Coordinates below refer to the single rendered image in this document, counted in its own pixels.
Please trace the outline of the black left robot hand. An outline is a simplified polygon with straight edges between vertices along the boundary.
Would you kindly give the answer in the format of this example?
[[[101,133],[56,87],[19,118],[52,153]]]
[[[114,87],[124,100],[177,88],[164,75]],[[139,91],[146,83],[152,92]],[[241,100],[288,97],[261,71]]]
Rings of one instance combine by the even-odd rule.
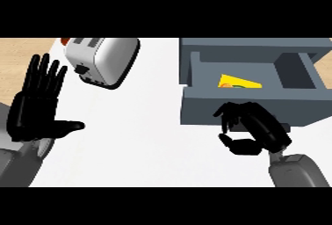
[[[14,142],[59,139],[86,127],[80,121],[55,119],[67,71],[59,60],[49,62],[49,54],[33,55],[22,90],[15,95],[6,120],[6,132]]]

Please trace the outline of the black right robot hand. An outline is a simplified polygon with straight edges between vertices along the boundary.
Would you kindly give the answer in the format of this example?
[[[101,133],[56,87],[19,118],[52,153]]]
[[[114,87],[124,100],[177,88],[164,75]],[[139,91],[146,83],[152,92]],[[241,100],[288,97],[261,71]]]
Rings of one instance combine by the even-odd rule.
[[[226,103],[213,114],[222,120],[220,141],[238,156],[259,156],[266,149],[278,153],[287,149],[292,140],[275,116],[259,103]],[[253,139],[233,140],[228,131],[242,124]]]

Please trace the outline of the grey drawer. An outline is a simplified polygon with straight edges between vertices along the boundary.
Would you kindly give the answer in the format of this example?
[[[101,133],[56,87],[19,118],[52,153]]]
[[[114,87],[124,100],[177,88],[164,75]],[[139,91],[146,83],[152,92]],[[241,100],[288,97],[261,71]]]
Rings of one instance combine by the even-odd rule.
[[[287,89],[278,70],[270,63],[204,62],[200,53],[191,54],[192,84],[183,89],[180,123],[183,125],[219,125],[213,116],[228,103],[259,103],[276,119],[294,127],[304,127],[332,116],[332,90],[322,84],[312,59],[306,53],[295,55],[315,87]],[[220,88],[220,76],[236,76],[263,84],[260,89]]]

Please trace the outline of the yellow cheese wedge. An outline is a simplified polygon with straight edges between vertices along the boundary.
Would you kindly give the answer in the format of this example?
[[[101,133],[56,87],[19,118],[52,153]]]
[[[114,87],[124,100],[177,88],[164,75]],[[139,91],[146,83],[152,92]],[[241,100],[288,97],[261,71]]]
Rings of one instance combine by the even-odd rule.
[[[256,83],[254,81],[238,78],[236,76],[231,76],[226,74],[220,75],[220,88],[254,88],[261,89],[263,85]]]

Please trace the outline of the white toaster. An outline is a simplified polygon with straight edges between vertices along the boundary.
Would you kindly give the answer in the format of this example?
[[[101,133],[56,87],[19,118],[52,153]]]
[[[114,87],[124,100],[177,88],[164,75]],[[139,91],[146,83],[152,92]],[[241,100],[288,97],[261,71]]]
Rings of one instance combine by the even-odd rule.
[[[65,56],[84,83],[115,90],[140,50],[138,38],[71,38]]]

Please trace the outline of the grey cabinet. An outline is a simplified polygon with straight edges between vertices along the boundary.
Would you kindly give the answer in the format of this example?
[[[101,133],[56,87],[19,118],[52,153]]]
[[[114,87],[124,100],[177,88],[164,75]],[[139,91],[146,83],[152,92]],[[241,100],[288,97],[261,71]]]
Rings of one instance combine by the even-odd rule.
[[[307,53],[312,63],[332,50],[329,38],[180,38],[179,83],[188,84],[189,58],[200,52],[204,62],[273,63],[282,53]]]

